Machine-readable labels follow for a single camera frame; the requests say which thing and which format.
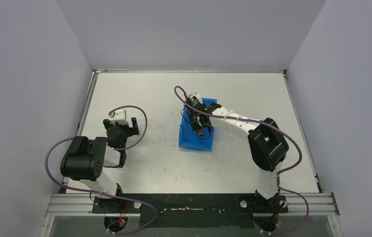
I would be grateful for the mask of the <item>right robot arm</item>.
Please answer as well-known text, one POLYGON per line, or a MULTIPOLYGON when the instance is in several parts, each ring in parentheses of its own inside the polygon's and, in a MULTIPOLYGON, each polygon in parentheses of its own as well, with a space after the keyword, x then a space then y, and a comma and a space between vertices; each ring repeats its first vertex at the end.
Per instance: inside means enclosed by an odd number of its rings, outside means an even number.
POLYGON ((241 121, 245 117, 217 103, 206 105, 197 99, 188 99, 186 102, 194 109, 215 116, 206 116, 188 108, 193 130, 219 128, 249 142, 252 159, 260 170, 255 206, 263 212, 272 208, 274 198, 280 193, 278 171, 289 150, 284 136, 268 126, 241 121))

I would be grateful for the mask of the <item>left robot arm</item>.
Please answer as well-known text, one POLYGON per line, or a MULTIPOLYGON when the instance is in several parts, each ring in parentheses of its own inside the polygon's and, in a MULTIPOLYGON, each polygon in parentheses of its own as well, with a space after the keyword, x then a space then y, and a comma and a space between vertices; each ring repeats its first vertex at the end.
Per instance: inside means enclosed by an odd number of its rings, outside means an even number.
POLYGON ((60 164, 64 177, 80 181, 89 190, 97 191, 97 197, 104 198, 104 207, 111 213, 123 207, 121 186, 112 181, 103 168, 123 168, 126 159, 127 139, 139 135, 137 119, 128 122, 125 117, 104 119, 105 137, 89 139, 86 136, 73 138, 60 164))

